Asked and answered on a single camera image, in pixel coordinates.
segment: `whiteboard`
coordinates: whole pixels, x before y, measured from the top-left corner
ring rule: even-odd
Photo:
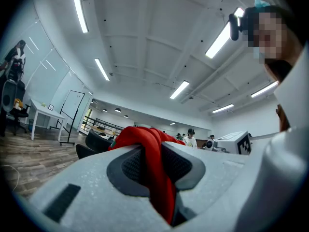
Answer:
[[[70,90],[62,107],[62,111],[73,119],[84,95],[84,93]]]

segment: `whiteboard stand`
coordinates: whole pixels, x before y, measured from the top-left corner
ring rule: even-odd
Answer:
[[[75,142],[70,142],[70,135],[71,135],[72,127],[73,127],[73,124],[74,124],[74,121],[75,121],[75,118],[78,112],[79,105],[81,104],[82,99],[84,98],[84,95],[85,93],[70,90],[66,100],[64,101],[62,105],[60,114],[64,113],[66,116],[68,116],[70,119],[73,120],[70,130],[67,130],[64,126],[62,126],[63,122],[60,123],[59,119],[57,120],[56,127],[53,127],[53,126],[49,127],[49,129],[54,128],[58,130],[63,127],[63,129],[69,133],[68,140],[66,142],[59,142],[60,145],[62,144],[75,145]]]

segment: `red fabric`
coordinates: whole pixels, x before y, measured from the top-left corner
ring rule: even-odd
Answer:
[[[150,201],[157,212],[170,224],[175,205],[175,186],[163,169],[161,143],[165,141],[185,144],[155,128],[130,126],[120,133],[115,140],[116,144],[109,150],[134,144],[144,146]]]

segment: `blue hair clip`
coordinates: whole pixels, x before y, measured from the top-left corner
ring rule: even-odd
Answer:
[[[266,7],[269,6],[270,4],[268,2],[262,1],[262,0],[254,0],[254,6],[256,8],[261,8],[261,7]]]

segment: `black chair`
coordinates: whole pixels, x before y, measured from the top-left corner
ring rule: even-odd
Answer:
[[[25,92],[26,92],[25,84],[22,81],[19,81],[18,84],[17,84],[16,98],[20,99],[22,101],[23,98],[24,98]],[[23,129],[25,131],[25,133],[27,133],[26,128],[21,126],[20,121],[19,121],[19,118],[26,118],[26,117],[29,116],[29,114],[27,113],[27,110],[28,110],[28,107],[30,107],[30,106],[29,105],[25,105],[25,106],[26,106],[26,108],[23,108],[22,110],[18,110],[18,109],[13,108],[10,111],[10,114],[14,117],[14,122],[13,122],[13,124],[14,124],[14,131],[13,131],[14,136],[16,136],[16,132],[19,128]]]
[[[111,140],[100,137],[92,129],[89,131],[89,134],[86,137],[86,145],[76,145],[76,153],[78,159],[82,159],[88,156],[92,156],[98,153],[102,153],[108,150],[108,147],[112,144]]]

